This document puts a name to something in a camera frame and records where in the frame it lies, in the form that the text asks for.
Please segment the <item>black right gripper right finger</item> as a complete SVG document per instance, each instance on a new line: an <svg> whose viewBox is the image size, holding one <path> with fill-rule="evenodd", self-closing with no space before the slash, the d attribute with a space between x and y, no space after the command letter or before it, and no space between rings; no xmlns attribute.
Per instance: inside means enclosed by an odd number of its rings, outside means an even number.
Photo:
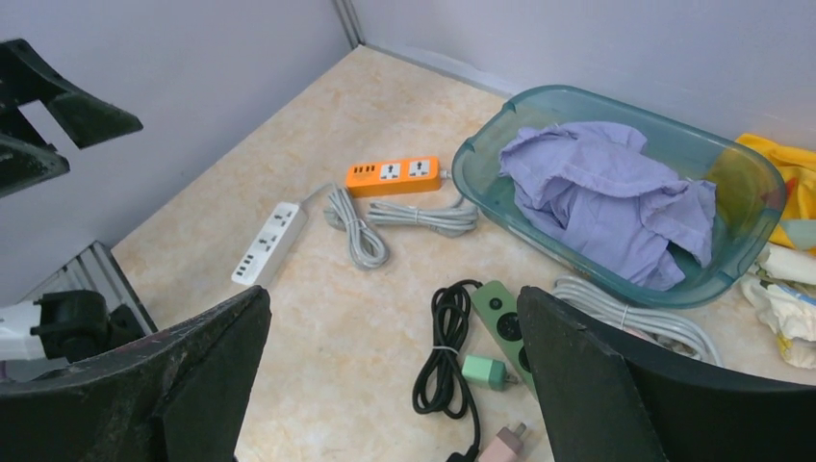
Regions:
<svg viewBox="0 0 816 462"><path fill-rule="evenodd" d="M693 360L531 286L524 350L557 461L811 461L815 389Z"/></svg>

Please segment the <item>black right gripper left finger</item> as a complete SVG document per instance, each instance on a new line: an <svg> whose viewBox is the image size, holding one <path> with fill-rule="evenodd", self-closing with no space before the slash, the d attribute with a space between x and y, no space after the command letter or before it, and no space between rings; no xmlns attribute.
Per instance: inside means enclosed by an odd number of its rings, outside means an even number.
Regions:
<svg viewBox="0 0 816 462"><path fill-rule="evenodd" d="M1 385L5 461L231 461L268 339L258 286L111 351Z"/></svg>

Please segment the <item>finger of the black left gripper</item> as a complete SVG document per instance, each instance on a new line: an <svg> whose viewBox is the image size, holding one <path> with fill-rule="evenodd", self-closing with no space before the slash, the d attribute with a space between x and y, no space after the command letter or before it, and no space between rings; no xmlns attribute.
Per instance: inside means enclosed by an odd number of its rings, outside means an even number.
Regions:
<svg viewBox="0 0 816 462"><path fill-rule="evenodd" d="M74 144L87 148L136 133L140 120L66 80L24 39L1 43L1 134L37 147L48 144L20 108L40 102Z"/></svg>
<svg viewBox="0 0 816 462"><path fill-rule="evenodd" d="M70 172L67 158L36 131L1 133L1 197Z"/></svg>

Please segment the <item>pink charger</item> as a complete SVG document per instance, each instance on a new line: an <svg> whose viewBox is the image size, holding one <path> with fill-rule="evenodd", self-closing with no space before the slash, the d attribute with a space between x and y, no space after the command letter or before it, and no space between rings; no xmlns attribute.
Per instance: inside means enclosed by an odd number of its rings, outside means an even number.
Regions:
<svg viewBox="0 0 816 462"><path fill-rule="evenodd" d="M516 462L523 452L523 436L527 430L524 423L514 427L504 426L479 453L477 462Z"/></svg>

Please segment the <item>green charger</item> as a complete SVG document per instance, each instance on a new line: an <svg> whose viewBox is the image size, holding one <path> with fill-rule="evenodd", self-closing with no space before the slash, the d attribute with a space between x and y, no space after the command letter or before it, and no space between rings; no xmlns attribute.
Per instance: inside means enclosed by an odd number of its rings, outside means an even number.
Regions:
<svg viewBox="0 0 816 462"><path fill-rule="evenodd" d="M478 355L465 357L462 375L471 384L498 392L519 383L503 361Z"/></svg>

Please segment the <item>green power strip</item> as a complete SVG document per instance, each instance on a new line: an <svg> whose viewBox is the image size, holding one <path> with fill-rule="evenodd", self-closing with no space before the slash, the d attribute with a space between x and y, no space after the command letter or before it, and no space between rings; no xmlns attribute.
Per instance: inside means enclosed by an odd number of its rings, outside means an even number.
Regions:
<svg viewBox="0 0 816 462"><path fill-rule="evenodd" d="M497 280L483 284L472 293L472 306L476 315L512 366L515 375L536 398L516 301L517 297Z"/></svg>

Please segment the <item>small white power strip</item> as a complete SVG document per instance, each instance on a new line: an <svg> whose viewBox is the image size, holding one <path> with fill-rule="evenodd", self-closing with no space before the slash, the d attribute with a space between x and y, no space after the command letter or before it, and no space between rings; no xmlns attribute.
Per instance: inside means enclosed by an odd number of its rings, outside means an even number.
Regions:
<svg viewBox="0 0 816 462"><path fill-rule="evenodd" d="M307 220L299 203L278 203L232 272L232 281L243 286L269 284Z"/></svg>

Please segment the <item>orange power strip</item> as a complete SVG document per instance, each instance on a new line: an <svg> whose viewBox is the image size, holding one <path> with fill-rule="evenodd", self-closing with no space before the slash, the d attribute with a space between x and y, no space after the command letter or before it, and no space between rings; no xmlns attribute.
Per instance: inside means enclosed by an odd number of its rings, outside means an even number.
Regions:
<svg viewBox="0 0 816 462"><path fill-rule="evenodd" d="M357 164L348 169L344 180L355 198L434 192L442 183L436 156Z"/></svg>

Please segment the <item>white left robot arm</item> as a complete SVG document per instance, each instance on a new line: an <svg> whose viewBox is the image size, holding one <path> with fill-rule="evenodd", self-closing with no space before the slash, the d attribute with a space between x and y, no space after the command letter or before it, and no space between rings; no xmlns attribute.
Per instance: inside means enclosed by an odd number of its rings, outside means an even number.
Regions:
<svg viewBox="0 0 816 462"><path fill-rule="evenodd" d="M66 157L21 112L41 103L79 149L142 130L133 114L70 83L23 38L1 44L1 194L69 173ZM77 362L136 340L92 290L47 293L1 310L1 358Z"/></svg>

